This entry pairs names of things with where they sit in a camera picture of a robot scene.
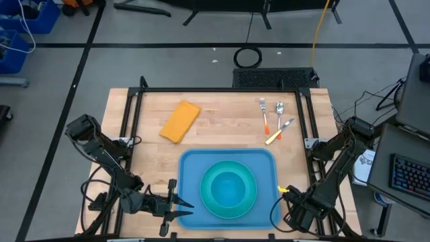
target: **yellow sponge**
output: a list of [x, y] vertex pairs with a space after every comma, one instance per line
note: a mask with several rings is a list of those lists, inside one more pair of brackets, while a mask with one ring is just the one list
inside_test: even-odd
[[201, 108], [195, 104], [181, 101], [161, 129], [160, 135], [168, 138], [175, 144], [181, 142], [199, 115], [200, 110]]

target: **paper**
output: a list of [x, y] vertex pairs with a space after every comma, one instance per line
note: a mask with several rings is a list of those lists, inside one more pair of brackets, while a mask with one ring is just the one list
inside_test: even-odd
[[[367, 182], [369, 179], [370, 169], [375, 158], [375, 151], [366, 150], [362, 155], [360, 155], [354, 163], [353, 174], [355, 177], [363, 182]], [[365, 183], [352, 177], [352, 182], [360, 186], [367, 186]]]

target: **gray floor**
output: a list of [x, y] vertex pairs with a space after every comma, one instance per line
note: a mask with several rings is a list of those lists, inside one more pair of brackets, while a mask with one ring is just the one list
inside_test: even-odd
[[[115, 10], [109, 2], [94, 43], [192, 43], [244, 42], [248, 13], [199, 13], [182, 26], [190, 12], [165, 4], [146, 5], [170, 11], [172, 18]], [[399, 10], [418, 44], [430, 43], [428, 0], [397, 1]], [[328, 13], [320, 31], [321, 43], [407, 44], [388, 0], [342, 0], [342, 25]], [[36, 36], [38, 43], [86, 43], [97, 10], [85, 17], [60, 16], [49, 35]], [[269, 14], [272, 30], [266, 30], [261, 16], [253, 18], [249, 42], [311, 43], [321, 11]], [[101, 121], [108, 91], [129, 87], [144, 75], [151, 87], [230, 87], [235, 48], [92, 48], [69, 113], [68, 121], [87, 113]], [[261, 67], [307, 67], [309, 48], [262, 48]], [[421, 49], [421, 53], [430, 50]], [[39, 48], [30, 54], [16, 76], [27, 77], [27, 89], [0, 87], [0, 104], [9, 105], [15, 118], [3, 133], [0, 157], [0, 234], [13, 241], [22, 222], [34, 185], [45, 160], [67, 93], [83, 53], [82, 48]], [[342, 112], [353, 105], [364, 90], [378, 91], [407, 73], [412, 51], [397, 49], [316, 50], [315, 69], [321, 87], [328, 88], [334, 107]], [[243, 64], [255, 56], [244, 52]], [[357, 115], [373, 122], [384, 111], [375, 112], [377, 98], [357, 108]], [[352, 115], [352, 110], [341, 117]], [[80, 184], [90, 164], [82, 160], [62, 136], [34, 215], [27, 239], [72, 236], [77, 224]], [[372, 192], [353, 186], [363, 234], [369, 237], [378, 224], [380, 206]], [[385, 239], [423, 241], [430, 221], [395, 205]]]

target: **teal bowl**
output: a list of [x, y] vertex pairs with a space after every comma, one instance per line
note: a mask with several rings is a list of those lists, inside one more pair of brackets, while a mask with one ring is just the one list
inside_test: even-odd
[[257, 198], [257, 182], [252, 172], [236, 161], [220, 161], [203, 174], [200, 196], [204, 206], [220, 218], [246, 214]]

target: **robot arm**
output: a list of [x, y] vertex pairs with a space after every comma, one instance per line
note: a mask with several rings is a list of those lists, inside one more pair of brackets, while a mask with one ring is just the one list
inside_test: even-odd
[[351, 171], [357, 158], [373, 145], [373, 126], [353, 117], [348, 119], [343, 130], [327, 142], [316, 141], [308, 151], [308, 160], [330, 161], [335, 151], [344, 148], [336, 158], [324, 178], [312, 184], [305, 192], [294, 186], [288, 186], [288, 192], [282, 194], [287, 202], [289, 213], [284, 222], [292, 229], [303, 233], [309, 232], [314, 220], [324, 219], [330, 213], [336, 213], [336, 199], [339, 185]]
[[186, 211], [171, 211], [173, 204], [193, 208], [191, 204], [183, 201], [174, 193], [175, 179], [169, 180], [167, 197], [153, 194], [150, 186], [147, 186], [144, 193], [140, 193], [139, 191], [144, 186], [141, 178], [126, 171], [120, 165], [121, 160], [130, 158], [128, 144], [122, 140], [110, 140], [106, 135], [102, 134], [100, 125], [94, 117], [86, 114], [82, 115], [67, 125], [65, 134], [82, 155], [101, 165], [114, 181], [111, 184], [111, 186], [115, 187], [114, 194], [105, 203], [96, 220], [83, 232], [84, 235], [95, 234], [117, 198], [120, 199], [120, 205], [124, 212], [134, 214], [143, 211], [149, 212], [153, 216], [163, 217], [159, 233], [162, 237], [167, 235], [169, 222], [179, 216], [192, 214], [192, 212]]

